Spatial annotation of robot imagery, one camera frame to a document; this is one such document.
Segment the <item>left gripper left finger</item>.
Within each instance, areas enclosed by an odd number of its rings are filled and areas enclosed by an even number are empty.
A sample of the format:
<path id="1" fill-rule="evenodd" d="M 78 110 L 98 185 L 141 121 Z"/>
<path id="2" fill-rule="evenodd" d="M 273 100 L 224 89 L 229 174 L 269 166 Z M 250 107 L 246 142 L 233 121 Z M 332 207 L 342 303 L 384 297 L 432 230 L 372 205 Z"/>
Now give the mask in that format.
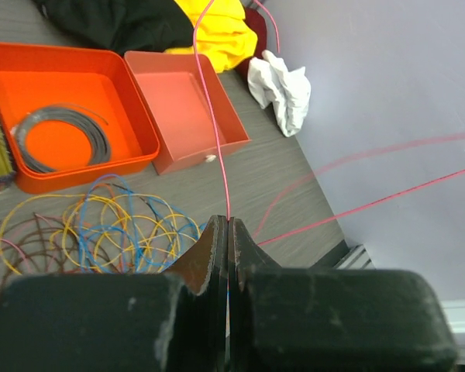
<path id="1" fill-rule="evenodd" d="M 0 371 L 222 371 L 227 229 L 160 274 L 52 274 L 0 292 Z"/>

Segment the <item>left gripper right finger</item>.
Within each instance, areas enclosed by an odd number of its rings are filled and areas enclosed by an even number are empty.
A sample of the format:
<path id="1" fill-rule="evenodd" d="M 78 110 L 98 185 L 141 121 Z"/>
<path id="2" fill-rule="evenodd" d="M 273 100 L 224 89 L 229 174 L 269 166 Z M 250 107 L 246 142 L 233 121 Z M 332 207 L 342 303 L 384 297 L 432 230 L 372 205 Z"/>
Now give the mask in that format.
<path id="1" fill-rule="evenodd" d="M 448 371 L 456 341 L 429 283 L 406 270 L 286 268 L 229 222 L 234 371 Z"/>

